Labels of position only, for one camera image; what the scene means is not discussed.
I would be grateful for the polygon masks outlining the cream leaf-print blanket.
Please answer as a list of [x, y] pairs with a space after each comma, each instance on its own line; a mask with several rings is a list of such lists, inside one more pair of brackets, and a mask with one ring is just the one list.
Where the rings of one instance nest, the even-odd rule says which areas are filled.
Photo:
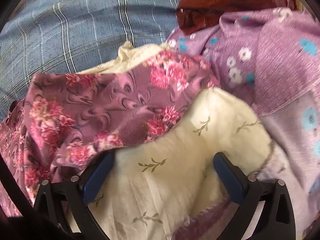
[[118, 148], [90, 210], [113, 239], [215, 239], [237, 208], [213, 167], [219, 151], [262, 181], [287, 167], [252, 109], [214, 86], [158, 139]]

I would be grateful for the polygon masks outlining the purple floral garment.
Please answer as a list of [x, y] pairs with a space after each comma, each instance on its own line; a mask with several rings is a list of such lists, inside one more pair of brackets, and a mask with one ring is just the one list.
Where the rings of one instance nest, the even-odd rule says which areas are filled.
[[261, 175], [286, 182], [297, 236], [307, 236], [319, 216], [319, 23], [289, 8], [229, 12], [167, 42], [208, 59], [221, 88], [253, 108], [278, 150]]

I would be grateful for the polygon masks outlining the maroon floral garment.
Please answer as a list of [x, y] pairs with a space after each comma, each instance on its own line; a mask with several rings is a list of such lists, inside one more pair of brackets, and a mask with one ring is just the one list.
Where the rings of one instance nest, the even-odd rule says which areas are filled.
[[108, 150], [168, 133], [219, 82], [205, 57], [169, 50], [122, 73], [35, 74], [1, 121], [1, 156], [34, 204], [43, 180], [66, 180]]

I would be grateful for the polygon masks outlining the blue plaid bed sheet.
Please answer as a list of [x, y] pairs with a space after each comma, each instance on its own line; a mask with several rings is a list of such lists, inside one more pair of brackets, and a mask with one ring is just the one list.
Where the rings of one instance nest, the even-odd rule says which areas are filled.
[[180, 0], [26, 0], [1, 31], [1, 118], [33, 75], [76, 73], [115, 59], [126, 41], [160, 44]]

